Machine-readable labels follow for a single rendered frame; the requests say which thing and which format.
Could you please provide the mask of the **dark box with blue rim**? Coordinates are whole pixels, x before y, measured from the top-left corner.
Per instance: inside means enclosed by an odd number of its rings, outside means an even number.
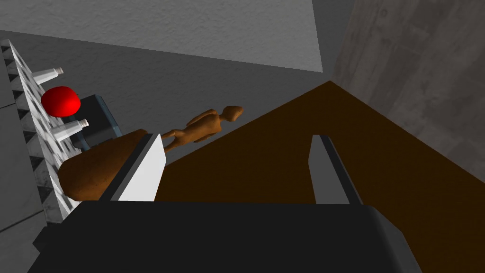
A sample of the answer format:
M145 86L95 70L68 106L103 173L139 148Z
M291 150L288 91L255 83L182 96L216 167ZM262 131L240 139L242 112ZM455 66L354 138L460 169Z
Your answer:
M72 116L62 118L64 123L82 119L86 119L89 125L70 137L74 147L82 151L122 136L106 103L97 94L81 99L79 110Z

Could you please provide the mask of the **brown wooden figurine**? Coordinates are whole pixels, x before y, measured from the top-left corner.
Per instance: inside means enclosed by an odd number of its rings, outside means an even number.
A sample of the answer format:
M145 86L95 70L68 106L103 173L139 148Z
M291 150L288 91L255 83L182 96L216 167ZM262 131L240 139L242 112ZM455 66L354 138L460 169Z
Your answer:
M227 106L221 114L218 114L214 109L209 109L191 119L184 129L174 129L161 135L161 139L174 138L171 143L164 147L164 151L168 152L190 142L205 141L222 131L221 122L234 122L243 112L244 109L240 106Z

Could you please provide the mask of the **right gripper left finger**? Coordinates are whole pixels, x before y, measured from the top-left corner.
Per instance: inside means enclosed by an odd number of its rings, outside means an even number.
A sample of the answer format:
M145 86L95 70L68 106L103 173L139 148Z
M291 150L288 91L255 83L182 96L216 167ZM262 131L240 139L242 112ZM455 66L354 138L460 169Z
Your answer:
M166 165L160 134L146 134L99 201L154 201Z

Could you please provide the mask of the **brown bread loaf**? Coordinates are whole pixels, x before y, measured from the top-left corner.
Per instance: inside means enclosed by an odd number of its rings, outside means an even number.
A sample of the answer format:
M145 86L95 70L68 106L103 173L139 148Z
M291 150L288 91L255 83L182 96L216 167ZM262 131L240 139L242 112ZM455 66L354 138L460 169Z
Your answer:
M64 195L75 201L98 200L147 134L139 129L64 161L57 172Z

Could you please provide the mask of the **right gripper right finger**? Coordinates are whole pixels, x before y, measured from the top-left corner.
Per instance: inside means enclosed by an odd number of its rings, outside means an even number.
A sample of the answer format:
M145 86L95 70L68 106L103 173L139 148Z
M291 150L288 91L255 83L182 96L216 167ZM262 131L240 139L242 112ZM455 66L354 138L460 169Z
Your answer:
M350 176L327 135L313 135L308 168L317 204L362 205Z

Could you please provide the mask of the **red apple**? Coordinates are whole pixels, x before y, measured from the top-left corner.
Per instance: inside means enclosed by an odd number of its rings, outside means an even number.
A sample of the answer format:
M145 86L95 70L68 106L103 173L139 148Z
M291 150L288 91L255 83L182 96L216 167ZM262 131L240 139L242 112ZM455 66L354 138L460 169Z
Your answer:
M49 116L62 118L74 115L81 107L81 100L71 88L57 86L42 95L41 104Z

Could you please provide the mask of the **dark brown table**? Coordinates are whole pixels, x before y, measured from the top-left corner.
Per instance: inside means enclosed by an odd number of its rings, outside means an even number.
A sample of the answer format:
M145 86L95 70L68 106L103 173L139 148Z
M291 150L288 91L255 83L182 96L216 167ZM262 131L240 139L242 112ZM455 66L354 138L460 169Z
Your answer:
M314 135L330 137L423 273L485 273L485 183L333 82L168 164L155 199L314 203Z

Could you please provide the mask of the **white bottle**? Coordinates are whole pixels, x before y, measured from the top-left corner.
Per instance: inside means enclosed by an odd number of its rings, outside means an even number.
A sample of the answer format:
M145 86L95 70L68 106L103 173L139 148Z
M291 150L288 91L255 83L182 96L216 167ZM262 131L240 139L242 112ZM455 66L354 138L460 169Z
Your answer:
M86 119L82 119L80 121L74 120L70 121L66 124L59 125L57 127L54 127L50 130L50 133L52 134L53 138L61 142L65 140L66 138L71 137L72 135L82 131L83 128L87 127L89 125L88 121Z
M63 74L63 70L62 68L59 67L59 68L47 69L47 70L42 70L42 71L32 73L32 77L36 82L36 84L41 85L49 80L56 78L61 74Z

